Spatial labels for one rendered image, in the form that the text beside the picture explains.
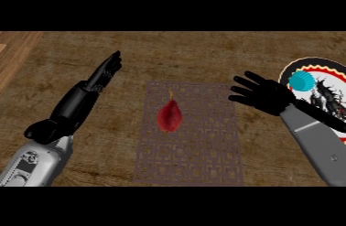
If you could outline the dark red pointed vegetable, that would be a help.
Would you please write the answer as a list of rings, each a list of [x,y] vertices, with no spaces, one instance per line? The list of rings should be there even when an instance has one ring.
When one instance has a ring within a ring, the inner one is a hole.
[[[175,96],[170,96],[169,102],[157,113],[157,124],[163,132],[173,133],[178,131],[182,123],[182,113]]]

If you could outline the brown patterned placemat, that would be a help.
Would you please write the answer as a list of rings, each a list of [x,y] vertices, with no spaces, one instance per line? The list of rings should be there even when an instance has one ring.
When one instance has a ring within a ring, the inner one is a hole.
[[[178,186],[241,186],[244,172],[235,104],[225,83],[150,81],[133,180]],[[164,132],[157,113],[175,100],[182,124]]]

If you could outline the teal cupcake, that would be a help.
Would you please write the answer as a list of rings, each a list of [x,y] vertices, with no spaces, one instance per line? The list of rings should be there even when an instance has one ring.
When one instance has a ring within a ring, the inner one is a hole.
[[[315,86],[314,76],[309,72],[299,70],[290,76],[290,87],[296,91],[309,91]]]

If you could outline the white patterned plate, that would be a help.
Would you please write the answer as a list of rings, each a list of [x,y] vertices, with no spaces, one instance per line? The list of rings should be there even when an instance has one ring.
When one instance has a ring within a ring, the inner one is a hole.
[[[290,87],[292,74],[303,70],[311,73],[315,86],[309,91]],[[280,73],[278,82],[290,89],[296,98],[346,123],[346,66],[330,59],[306,57],[294,60]]]

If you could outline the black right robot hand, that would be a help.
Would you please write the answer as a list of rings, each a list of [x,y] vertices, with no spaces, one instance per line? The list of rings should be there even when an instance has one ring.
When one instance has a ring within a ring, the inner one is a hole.
[[[228,97],[232,102],[238,102],[274,116],[278,116],[289,106],[293,105],[328,127],[346,133],[346,123],[305,100],[299,100],[290,89],[280,82],[266,80],[249,70],[244,72],[244,76],[247,79],[241,76],[234,77],[234,81],[241,86],[229,88],[234,91],[234,94]]]

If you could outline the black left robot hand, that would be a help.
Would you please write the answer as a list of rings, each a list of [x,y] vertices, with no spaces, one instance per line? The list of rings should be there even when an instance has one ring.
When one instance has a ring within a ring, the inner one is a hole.
[[[93,105],[98,101],[117,71],[121,68],[120,51],[102,62],[86,81],[79,81],[58,102],[51,117],[31,124],[24,136],[37,143],[48,145],[79,130]]]

